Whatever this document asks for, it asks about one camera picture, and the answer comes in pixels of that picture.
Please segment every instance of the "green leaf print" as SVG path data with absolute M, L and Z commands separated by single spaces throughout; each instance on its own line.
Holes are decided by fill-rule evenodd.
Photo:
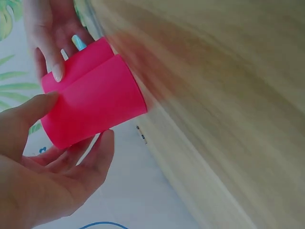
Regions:
M 13 77 L 21 76 L 21 75 L 26 75 L 26 72 L 7 72 L 7 73 L 0 73 L 0 81 L 1 80 L 6 80 L 10 79 Z
M 7 56 L 7 57 L 4 57 L 4 58 L 0 59 L 0 66 L 3 65 L 5 62 L 9 61 L 14 56 L 15 55 L 10 55 L 10 56 Z
M 30 99 L 29 97 L 27 97 L 25 95 L 22 95 L 20 93 L 15 93 L 15 92 L 0 92 L 0 97 L 13 99 L 20 103 L 24 103 Z
M 33 125 L 30 129 L 29 129 L 29 135 L 35 133 L 36 131 L 39 131 L 42 128 L 41 123 L 37 123 L 35 125 Z
M 0 107 L 2 108 L 2 110 L 6 110 L 6 109 L 11 108 L 11 106 L 9 104 L 7 104 L 6 102 L 1 101 L 1 100 L 0 100 Z
M 12 9 L 15 21 L 22 17 L 21 0 L 0 0 L 0 41 L 7 38 L 13 29 L 13 19 L 8 8 Z
M 0 91 L 5 90 L 32 90 L 38 89 L 39 86 L 35 83 L 10 83 L 5 85 L 0 85 Z

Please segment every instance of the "pink paper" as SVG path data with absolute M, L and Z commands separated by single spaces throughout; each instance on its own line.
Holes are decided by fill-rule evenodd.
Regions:
M 43 91 L 61 91 L 113 56 L 107 40 L 101 38 L 65 61 L 65 75 L 60 83 L 54 80 L 52 72 L 44 76 L 41 81 Z
M 41 122 L 53 144 L 63 149 L 146 112 L 135 79 L 116 55 L 62 89 Z

